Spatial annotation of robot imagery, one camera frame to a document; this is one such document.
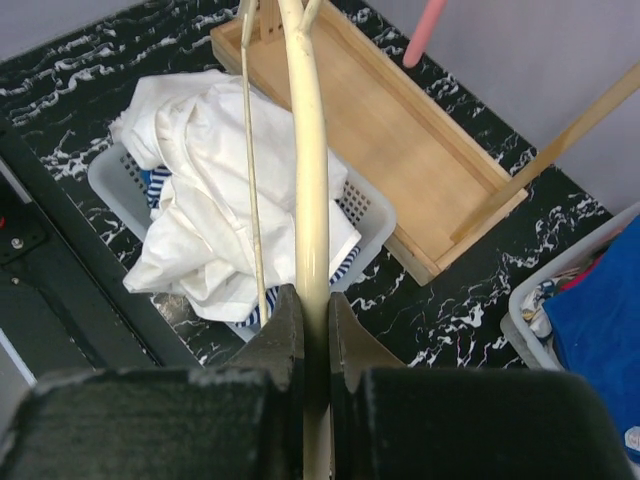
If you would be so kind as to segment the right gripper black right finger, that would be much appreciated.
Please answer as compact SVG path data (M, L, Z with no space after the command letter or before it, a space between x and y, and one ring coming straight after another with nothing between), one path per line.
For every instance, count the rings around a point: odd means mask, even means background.
M328 307L329 358L333 376L340 377L350 394L371 368L404 368L401 362L361 325L346 296L333 292Z

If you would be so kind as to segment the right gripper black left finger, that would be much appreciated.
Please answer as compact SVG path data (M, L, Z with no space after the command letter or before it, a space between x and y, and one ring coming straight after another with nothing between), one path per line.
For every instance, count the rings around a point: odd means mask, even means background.
M291 284L282 286L269 321L223 366L267 372L278 390L288 390L304 363L303 313Z

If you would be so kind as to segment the white-top hanger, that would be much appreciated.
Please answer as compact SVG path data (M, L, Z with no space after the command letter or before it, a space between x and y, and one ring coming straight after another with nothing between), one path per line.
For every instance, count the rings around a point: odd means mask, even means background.
M296 290L304 332L303 476L326 479L331 467L329 414L328 147L311 28L318 1L282 1L296 139Z

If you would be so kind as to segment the blue white striped tank top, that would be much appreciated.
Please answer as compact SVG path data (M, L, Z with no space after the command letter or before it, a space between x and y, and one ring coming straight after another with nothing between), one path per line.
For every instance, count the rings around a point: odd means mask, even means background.
M146 200L151 210L158 209L160 204L161 189L165 181L171 176L166 167L158 167L151 171L143 171L141 173L143 180L146 182ZM357 258L361 249L357 245L358 241L349 241L352 249L349 253L339 253L338 258L341 260L339 266L330 266L332 276L329 279L329 285L333 286L338 283L349 271L352 263ZM271 314L277 300L279 286L273 286L266 290L267 313ZM260 323L259 306L256 305L251 314L241 322L232 322L232 325L238 328L250 327Z

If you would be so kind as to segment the pink striped-top hanger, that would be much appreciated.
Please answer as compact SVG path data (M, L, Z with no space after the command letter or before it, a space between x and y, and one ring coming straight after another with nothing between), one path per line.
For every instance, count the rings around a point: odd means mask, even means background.
M413 68L419 62L447 3L447 0L429 0L426 2L403 56L402 64L405 68Z

